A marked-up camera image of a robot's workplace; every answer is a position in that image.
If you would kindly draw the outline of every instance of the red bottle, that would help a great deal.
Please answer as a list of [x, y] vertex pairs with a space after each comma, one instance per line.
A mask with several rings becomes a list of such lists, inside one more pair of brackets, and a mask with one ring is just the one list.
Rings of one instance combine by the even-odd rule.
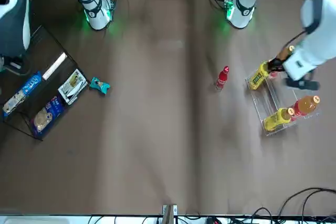
[[215, 87], [218, 91], [222, 90], [222, 88], [224, 87], [224, 84], [227, 81], [227, 74], [229, 73], [229, 67], [225, 66], [223, 71], [220, 72], [218, 79], [215, 83]]

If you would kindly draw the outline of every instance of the yellow mustard bottle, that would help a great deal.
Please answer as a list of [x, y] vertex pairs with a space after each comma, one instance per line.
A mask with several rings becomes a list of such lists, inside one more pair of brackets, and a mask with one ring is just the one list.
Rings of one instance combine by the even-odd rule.
[[267, 63], [267, 61], [263, 62], [258, 71], [250, 78], [249, 86], [251, 89], [256, 90], [268, 76], [269, 72], [267, 69]]
[[293, 115], [293, 108], [280, 108], [276, 113], [264, 119], [264, 128], [266, 131], [273, 131], [276, 126], [289, 123]]

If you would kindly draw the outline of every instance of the small teal object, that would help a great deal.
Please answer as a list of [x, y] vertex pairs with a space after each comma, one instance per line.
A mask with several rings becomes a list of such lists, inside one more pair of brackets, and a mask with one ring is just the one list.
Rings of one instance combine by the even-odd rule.
[[106, 94], [107, 91], [110, 89], [110, 85], [106, 82], [100, 81], [97, 77], [93, 77], [90, 87], [93, 89], [98, 89], [101, 91], [103, 94]]

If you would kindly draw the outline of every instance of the orange juice bottle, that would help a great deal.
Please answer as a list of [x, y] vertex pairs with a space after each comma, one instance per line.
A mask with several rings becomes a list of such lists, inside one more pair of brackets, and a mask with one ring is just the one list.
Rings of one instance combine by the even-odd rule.
[[304, 116], [313, 112], [319, 103], [320, 98], [317, 95], [307, 95], [297, 101], [292, 107], [295, 111], [295, 116]]

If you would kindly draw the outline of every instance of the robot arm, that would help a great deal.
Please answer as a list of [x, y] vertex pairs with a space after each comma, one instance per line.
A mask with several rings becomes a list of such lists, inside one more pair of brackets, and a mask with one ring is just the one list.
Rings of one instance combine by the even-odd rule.
[[0, 56], [18, 57], [30, 40], [29, 1], [7, 0], [0, 5]]
[[295, 81], [336, 56], [336, 0], [305, 0], [301, 22], [308, 35], [283, 63]]
[[[115, 3], [112, 0], [79, 0], [90, 26], [101, 30], [112, 21]], [[22, 55], [30, 42], [30, 0], [7, 0], [0, 5], [0, 71], [5, 68], [22, 75]]]

